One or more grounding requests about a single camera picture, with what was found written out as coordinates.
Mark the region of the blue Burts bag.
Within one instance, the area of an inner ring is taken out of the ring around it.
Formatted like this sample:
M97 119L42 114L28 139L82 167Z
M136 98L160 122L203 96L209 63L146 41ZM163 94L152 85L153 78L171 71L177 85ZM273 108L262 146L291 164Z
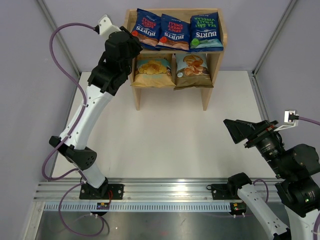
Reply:
M144 49L157 50L161 34L161 17L140 8L136 13L137 18L131 34L138 38Z

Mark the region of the yellow kettle chips bag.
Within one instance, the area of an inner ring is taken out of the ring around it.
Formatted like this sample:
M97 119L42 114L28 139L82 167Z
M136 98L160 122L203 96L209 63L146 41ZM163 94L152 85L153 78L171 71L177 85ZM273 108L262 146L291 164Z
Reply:
M173 88L176 86L172 76L172 54L140 54L135 63L135 88Z

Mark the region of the blue spicy sweet chilli bag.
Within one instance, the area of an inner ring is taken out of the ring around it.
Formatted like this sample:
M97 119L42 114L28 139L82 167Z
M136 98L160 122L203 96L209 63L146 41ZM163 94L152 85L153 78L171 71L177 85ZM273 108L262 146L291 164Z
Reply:
M156 48L189 51L191 34L188 22L162 14L160 28L161 33Z

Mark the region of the light blue cassava chips bag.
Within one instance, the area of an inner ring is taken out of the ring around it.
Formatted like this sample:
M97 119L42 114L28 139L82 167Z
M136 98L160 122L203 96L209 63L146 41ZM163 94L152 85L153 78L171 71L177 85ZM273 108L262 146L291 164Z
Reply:
M176 74L174 90L191 87L213 88L205 53L176 53Z

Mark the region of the blue sea salt vinegar bag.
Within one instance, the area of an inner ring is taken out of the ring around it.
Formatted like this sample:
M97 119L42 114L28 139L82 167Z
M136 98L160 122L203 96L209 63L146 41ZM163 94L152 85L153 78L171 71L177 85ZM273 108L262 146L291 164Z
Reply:
M193 15L190 18L189 52L220 52L223 50L218 12Z

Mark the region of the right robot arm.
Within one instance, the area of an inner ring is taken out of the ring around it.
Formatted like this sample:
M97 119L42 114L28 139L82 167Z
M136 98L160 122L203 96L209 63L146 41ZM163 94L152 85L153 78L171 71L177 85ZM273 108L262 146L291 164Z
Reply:
M316 149L298 144L286 150L276 120L254 123L225 119L223 123L235 144L246 140L245 148L255 147L281 180L275 187L289 225L279 220L267 203L258 198L252 181L243 172L228 178L228 195L240 198L250 208L270 240L319 239L320 187L312 179L320 171Z

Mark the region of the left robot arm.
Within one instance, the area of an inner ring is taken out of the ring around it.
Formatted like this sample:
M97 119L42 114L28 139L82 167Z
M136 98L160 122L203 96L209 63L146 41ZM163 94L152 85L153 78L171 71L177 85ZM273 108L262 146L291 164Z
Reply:
M87 147L89 136L104 108L133 71L133 60L142 51L137 37L124 26L113 26L104 43L97 66L91 71L88 86L81 90L83 101L69 125L49 144L79 171L85 183L81 199L111 196L108 179L96 164L97 153Z

